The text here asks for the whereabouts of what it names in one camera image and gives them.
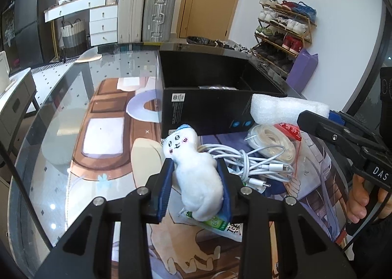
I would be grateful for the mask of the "right hand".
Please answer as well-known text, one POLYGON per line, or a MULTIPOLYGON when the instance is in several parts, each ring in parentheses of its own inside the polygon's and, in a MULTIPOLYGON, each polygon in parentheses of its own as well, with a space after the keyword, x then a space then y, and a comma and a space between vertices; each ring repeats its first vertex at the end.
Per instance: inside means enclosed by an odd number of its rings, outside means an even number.
MULTIPOLYGON (((359 175, 354 174, 352 180, 352 189, 349 192, 348 201, 346 203, 347 217, 352 223, 358 223, 364 219, 367 214, 366 206, 369 203, 369 193, 364 188, 365 179, 359 175)), ((388 195, 384 189, 380 189, 378 193, 378 201, 383 203, 388 195)), ((391 196, 386 202, 383 210, 376 219, 384 219, 391 214, 391 196)))

